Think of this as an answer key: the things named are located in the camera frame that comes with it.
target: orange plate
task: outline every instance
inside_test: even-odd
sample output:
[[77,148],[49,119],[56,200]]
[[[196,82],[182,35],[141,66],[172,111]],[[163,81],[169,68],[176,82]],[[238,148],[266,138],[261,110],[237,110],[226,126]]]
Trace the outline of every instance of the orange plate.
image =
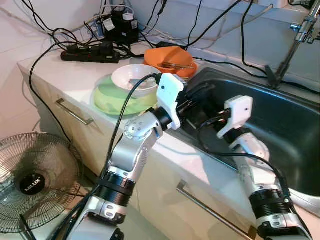
[[[163,62],[180,65],[192,64],[194,68],[175,69],[160,67],[159,64]],[[144,64],[155,67],[162,73],[177,74],[183,78],[192,76],[197,70],[197,65],[194,63],[192,55],[178,46],[168,46],[146,50],[144,53]]]

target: electric fan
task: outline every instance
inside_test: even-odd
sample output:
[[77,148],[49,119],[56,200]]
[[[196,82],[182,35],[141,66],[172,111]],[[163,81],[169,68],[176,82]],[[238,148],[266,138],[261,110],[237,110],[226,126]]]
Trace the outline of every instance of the electric fan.
[[21,232],[59,216],[77,195],[80,155],[67,141],[40,132],[0,141],[0,232]]

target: sink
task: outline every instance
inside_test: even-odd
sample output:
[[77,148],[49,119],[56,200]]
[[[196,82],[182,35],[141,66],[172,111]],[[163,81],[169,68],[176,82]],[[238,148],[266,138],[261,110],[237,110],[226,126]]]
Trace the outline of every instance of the sink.
[[[191,110],[182,125],[190,143],[198,147],[193,126],[223,109],[226,100],[237,95],[252,97],[252,117],[246,127],[269,148],[270,162],[286,176],[293,201],[320,217],[319,103],[212,68],[199,72],[188,83],[188,89],[204,81],[215,88],[210,90],[210,97],[205,98],[205,112],[202,108]],[[202,131],[201,138],[213,151],[230,152],[228,144],[216,137],[213,128]],[[219,160],[236,170],[231,158],[220,157]]]

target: drawer handle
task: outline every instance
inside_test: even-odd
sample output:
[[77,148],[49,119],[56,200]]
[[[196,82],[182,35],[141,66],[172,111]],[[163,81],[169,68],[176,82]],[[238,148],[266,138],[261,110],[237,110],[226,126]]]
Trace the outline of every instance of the drawer handle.
[[68,114],[70,114],[71,116],[73,116],[75,119],[77,119],[78,121],[80,121],[81,123],[83,123],[86,126],[88,126],[90,123],[92,123],[94,121],[91,117],[88,120],[85,120],[82,117],[78,116],[74,111],[71,111],[69,108],[64,106],[62,104],[64,102],[65,102],[65,100],[63,98],[60,98],[59,100],[57,100],[55,102],[55,104],[57,104],[60,108],[65,110]]
[[257,230],[251,226],[248,233],[244,232],[242,229],[238,228],[236,225],[234,225],[232,222],[221,216],[216,211],[212,210],[209,206],[205,205],[203,202],[192,196],[190,193],[184,190],[184,187],[187,185],[187,183],[184,180],[181,180],[176,187],[176,190],[181,193],[183,196],[185,196],[187,199],[194,202],[196,205],[204,209],[206,212],[211,214],[213,217],[218,219],[221,223],[232,229],[234,232],[239,234],[241,237],[243,237],[246,240],[254,240],[257,236]]

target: countertop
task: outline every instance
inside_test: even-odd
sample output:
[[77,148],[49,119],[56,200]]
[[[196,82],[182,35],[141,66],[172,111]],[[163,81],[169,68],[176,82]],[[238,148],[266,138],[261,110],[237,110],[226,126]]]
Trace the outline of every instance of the countertop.
[[[132,46],[132,51],[135,54],[142,54],[147,48],[146,45],[137,43]],[[39,78],[56,88],[67,101],[75,106],[86,110],[89,114],[94,113],[95,116],[104,121],[115,124],[117,119],[100,112],[92,104],[92,93],[102,77],[111,74],[122,66],[132,64],[133,60],[124,59],[118,64],[68,62],[60,59],[60,53],[61,51],[57,50],[44,56],[36,65],[33,77]],[[21,71],[29,75],[35,59],[36,57],[20,61],[18,65]],[[230,67],[210,66],[219,70],[225,69],[228,72],[235,71]],[[191,181],[203,187],[208,193],[218,197],[233,210],[255,224],[256,218],[250,202],[234,170],[167,133],[164,133],[163,137],[158,140],[150,154],[158,156],[161,161],[165,161],[178,171],[187,182]],[[298,211],[316,240],[316,235],[320,236],[317,229],[320,226],[320,219],[303,209],[299,208]]]

